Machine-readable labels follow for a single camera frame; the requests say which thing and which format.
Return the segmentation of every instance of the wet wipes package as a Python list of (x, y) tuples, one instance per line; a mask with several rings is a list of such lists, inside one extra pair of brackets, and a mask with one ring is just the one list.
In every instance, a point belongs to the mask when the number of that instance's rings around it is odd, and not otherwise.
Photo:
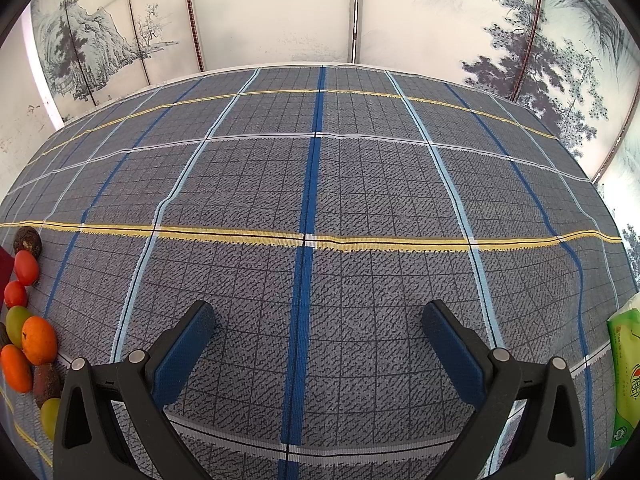
[(623, 446), (640, 419), (640, 293), (607, 320), (616, 375), (611, 447)]

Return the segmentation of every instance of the dark red object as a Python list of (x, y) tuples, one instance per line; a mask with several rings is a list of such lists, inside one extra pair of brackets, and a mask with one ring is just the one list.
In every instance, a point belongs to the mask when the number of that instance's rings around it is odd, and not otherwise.
[(26, 307), (27, 290), (24, 285), (17, 280), (7, 283), (4, 288), (4, 302), (9, 308), (16, 305)]
[(2, 247), (0, 247), (0, 290), (4, 290), (6, 284), (9, 283), (9, 280), (11, 280), (11, 273), (13, 270), (13, 257)]
[(18, 251), (15, 255), (14, 270), (18, 280), (24, 286), (31, 285), (40, 275), (40, 267), (36, 259), (26, 249)]

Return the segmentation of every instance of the tomato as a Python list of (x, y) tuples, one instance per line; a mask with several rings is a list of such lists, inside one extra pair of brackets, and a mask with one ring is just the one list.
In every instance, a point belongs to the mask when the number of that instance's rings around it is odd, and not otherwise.
[(36, 259), (26, 249), (18, 251), (14, 260), (14, 271), (18, 281), (24, 286), (29, 286), (35, 282), (40, 275), (40, 268)]
[(4, 302), (8, 308), (20, 305), (27, 306), (27, 291), (18, 281), (9, 282), (4, 288)]

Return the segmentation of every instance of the green tissue package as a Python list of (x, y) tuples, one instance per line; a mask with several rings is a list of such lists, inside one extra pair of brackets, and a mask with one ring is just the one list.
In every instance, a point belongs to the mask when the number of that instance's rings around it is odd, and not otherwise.
[(616, 375), (611, 447), (623, 446), (640, 419), (640, 293), (607, 319)]

